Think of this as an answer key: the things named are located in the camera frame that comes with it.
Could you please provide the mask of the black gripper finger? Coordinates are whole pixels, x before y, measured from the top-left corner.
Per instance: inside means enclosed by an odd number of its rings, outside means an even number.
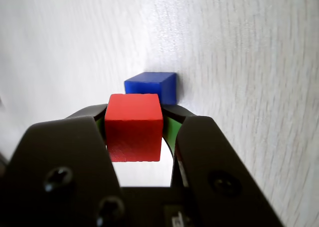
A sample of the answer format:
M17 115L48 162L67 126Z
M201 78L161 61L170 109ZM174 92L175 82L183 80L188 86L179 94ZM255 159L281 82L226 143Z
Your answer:
M97 124L106 109L27 129L0 186L1 226L133 226Z
M175 154L204 227L281 227L283 224L213 118L179 105L164 117L181 124Z

